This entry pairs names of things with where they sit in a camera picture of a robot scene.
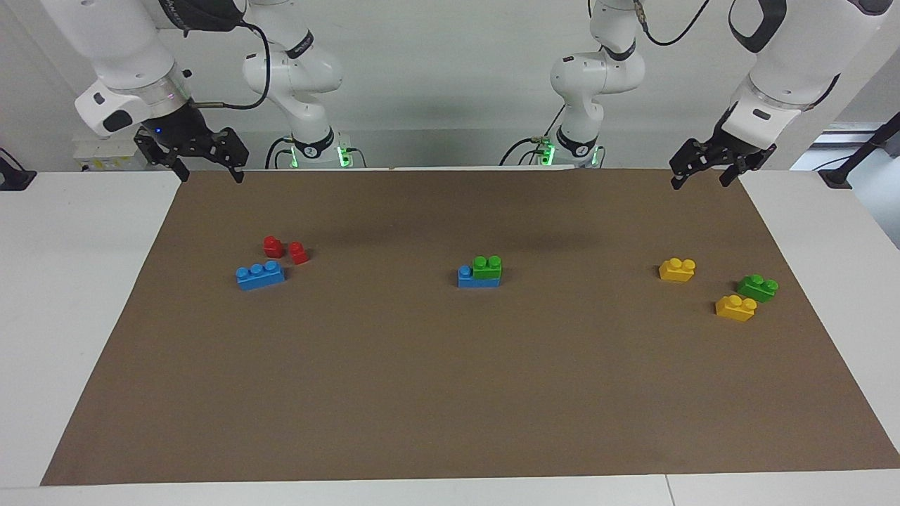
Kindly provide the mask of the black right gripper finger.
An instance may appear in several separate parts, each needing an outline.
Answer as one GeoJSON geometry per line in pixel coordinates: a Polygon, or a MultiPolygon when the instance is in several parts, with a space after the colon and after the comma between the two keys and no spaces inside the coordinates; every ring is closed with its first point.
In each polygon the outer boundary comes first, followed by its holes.
{"type": "Polygon", "coordinates": [[[135,135],[135,144],[149,164],[161,164],[176,174],[180,182],[189,180],[189,170],[176,153],[167,153],[149,135],[135,135]]]}
{"type": "Polygon", "coordinates": [[[225,128],[214,135],[214,162],[225,167],[236,183],[243,183],[243,169],[249,156],[250,151],[235,129],[225,128]]]}

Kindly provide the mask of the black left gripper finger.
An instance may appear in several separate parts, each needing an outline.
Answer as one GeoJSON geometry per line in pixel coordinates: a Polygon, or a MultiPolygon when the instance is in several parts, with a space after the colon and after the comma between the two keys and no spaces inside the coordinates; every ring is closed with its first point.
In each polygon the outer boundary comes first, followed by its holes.
{"type": "Polygon", "coordinates": [[[732,183],[736,182],[743,173],[755,170],[755,158],[755,156],[739,156],[733,160],[733,163],[730,163],[729,167],[723,170],[719,176],[720,185],[729,187],[732,183]]]}
{"type": "Polygon", "coordinates": [[[709,156],[716,157],[717,146],[710,142],[687,140],[669,160],[672,178],[671,186],[678,191],[689,177],[711,166],[709,156]]]}

